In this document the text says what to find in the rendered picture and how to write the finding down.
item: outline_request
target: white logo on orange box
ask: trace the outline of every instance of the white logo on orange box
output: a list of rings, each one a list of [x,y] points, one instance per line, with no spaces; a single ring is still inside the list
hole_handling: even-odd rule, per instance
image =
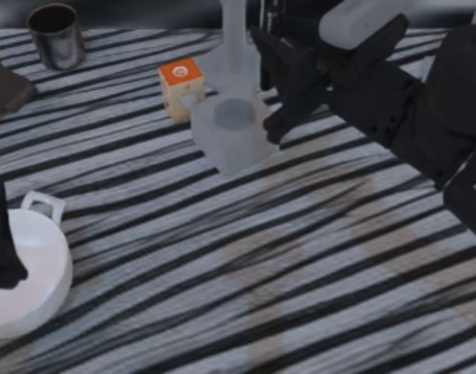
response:
[[[172,70],[172,74],[178,78],[184,78],[189,74],[189,70],[185,66],[175,66]]]

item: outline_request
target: dark gray mug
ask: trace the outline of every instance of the dark gray mug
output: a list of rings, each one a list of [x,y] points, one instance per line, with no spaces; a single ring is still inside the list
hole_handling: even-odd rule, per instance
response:
[[[75,68],[86,55],[76,10],[69,5],[43,5],[28,17],[28,28],[49,69]]]

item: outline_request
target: orange and white box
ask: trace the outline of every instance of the orange and white box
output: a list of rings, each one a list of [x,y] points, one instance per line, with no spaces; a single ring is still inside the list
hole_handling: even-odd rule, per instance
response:
[[[161,92],[174,123],[190,119],[191,106],[205,99],[204,77],[193,58],[170,62],[158,68]]]

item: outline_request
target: gray circle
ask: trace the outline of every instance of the gray circle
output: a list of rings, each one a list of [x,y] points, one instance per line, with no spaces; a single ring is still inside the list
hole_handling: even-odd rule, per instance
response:
[[[218,126],[226,129],[247,129],[255,123],[255,107],[242,99],[227,99],[217,105],[213,119]]]

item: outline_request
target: robotic arm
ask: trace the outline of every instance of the robotic arm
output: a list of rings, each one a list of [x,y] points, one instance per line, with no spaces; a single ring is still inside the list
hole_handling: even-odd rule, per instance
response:
[[[252,29],[283,102],[265,121],[269,140],[279,143],[327,104],[433,180],[446,208],[476,234],[476,25],[448,34],[423,83],[386,60],[405,34],[401,12],[410,2],[368,3],[340,3],[322,18],[318,43],[301,50]],[[354,24],[338,32],[344,17]]]

